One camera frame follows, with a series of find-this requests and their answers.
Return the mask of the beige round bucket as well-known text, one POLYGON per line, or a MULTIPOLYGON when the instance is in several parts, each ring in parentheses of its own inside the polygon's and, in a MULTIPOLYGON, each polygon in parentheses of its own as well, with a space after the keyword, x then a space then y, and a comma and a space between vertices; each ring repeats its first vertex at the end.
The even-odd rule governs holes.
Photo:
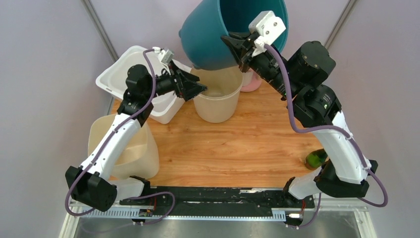
POLYGON ((211 123, 221 123, 231 118, 243 84, 242 72, 236 67, 229 67, 214 71, 194 68, 191 73, 198 76, 199 83, 208 88, 193 99, 198 115, 211 123))

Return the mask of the teal plastic bucket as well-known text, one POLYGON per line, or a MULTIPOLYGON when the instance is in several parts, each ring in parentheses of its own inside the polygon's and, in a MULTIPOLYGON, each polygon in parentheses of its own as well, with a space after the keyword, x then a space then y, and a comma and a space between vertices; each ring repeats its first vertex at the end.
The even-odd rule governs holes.
POLYGON ((237 63, 221 37, 229 32, 248 32, 252 20, 266 10, 273 11, 288 25, 283 0, 203 0, 179 30, 182 49, 194 68, 219 70, 235 66, 237 63))

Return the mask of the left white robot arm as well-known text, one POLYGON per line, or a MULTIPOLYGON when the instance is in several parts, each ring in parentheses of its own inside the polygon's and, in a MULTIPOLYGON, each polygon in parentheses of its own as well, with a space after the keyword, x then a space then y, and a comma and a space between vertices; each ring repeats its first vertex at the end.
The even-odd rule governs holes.
POLYGON ((175 92, 178 98, 189 101, 207 90, 199 81, 199 77, 180 69, 174 61, 161 75, 154 73, 151 64, 136 64, 127 70, 127 88, 110 128, 81 165, 70 166, 65 172, 68 214, 78 215, 71 211, 70 199, 89 206, 91 211, 102 212, 116 200, 133 198, 139 205, 150 202, 151 191, 144 187, 143 178, 130 176, 122 184, 113 184, 108 178, 129 141, 147 122, 154 108, 153 98, 175 92))

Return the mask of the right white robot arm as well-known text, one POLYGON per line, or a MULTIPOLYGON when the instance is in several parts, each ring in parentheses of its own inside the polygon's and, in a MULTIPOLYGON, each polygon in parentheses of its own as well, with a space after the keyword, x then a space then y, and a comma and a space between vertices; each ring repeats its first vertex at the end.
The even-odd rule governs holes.
POLYGON ((312 133, 327 153, 328 161, 305 176, 289 179, 283 189, 284 203, 295 207, 310 195, 363 199, 377 162, 368 160, 349 131, 341 103, 324 81, 335 61, 319 41, 303 43, 285 59, 274 46, 257 48, 255 33, 230 33, 221 40, 241 70, 252 69, 287 103, 289 121, 297 133, 312 133))

